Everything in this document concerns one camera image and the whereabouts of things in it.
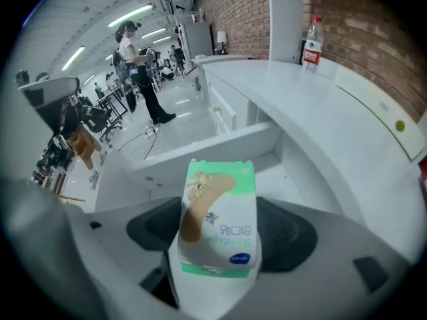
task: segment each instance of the red brick wall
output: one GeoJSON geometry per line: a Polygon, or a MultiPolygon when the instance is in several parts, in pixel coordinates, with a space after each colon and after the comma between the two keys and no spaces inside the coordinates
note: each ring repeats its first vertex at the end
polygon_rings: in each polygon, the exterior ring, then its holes
{"type": "Polygon", "coordinates": [[[227,33],[229,54],[255,55],[268,59],[270,3],[268,0],[197,0],[205,21],[211,25],[213,47],[217,31],[227,33]]]}
{"type": "Polygon", "coordinates": [[[354,70],[392,96],[418,121],[426,110],[427,62],[390,0],[303,0],[307,29],[322,17],[322,56],[354,70]]]}

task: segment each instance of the box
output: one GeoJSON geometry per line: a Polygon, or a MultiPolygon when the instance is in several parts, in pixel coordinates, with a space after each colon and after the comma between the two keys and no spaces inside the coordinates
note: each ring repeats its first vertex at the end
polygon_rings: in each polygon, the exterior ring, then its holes
{"type": "Polygon", "coordinates": [[[188,166],[177,242],[182,271],[247,277],[256,262],[256,240],[252,163],[192,161],[188,166]]]}

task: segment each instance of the black shoe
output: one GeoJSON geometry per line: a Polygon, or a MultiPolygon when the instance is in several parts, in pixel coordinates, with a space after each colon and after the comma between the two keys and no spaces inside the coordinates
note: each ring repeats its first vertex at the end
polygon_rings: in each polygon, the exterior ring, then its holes
{"type": "Polygon", "coordinates": [[[161,119],[159,119],[160,123],[167,123],[176,118],[176,114],[166,114],[161,119]]]}

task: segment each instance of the plastic water bottle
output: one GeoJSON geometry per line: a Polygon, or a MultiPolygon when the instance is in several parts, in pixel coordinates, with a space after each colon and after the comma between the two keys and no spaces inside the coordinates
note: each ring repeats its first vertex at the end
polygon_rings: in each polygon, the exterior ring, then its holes
{"type": "Polygon", "coordinates": [[[302,67],[306,71],[316,72],[319,66],[323,46],[323,29],[320,17],[313,17],[313,22],[307,31],[307,41],[304,48],[302,67]]]}

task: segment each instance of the white refrigerator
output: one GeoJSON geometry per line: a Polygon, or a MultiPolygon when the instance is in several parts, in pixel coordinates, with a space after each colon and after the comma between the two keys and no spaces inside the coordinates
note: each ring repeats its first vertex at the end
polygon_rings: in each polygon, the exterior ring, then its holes
{"type": "Polygon", "coordinates": [[[212,56],[212,40],[209,25],[206,22],[179,25],[179,37],[185,56],[185,72],[194,68],[192,59],[197,55],[212,56]]]}

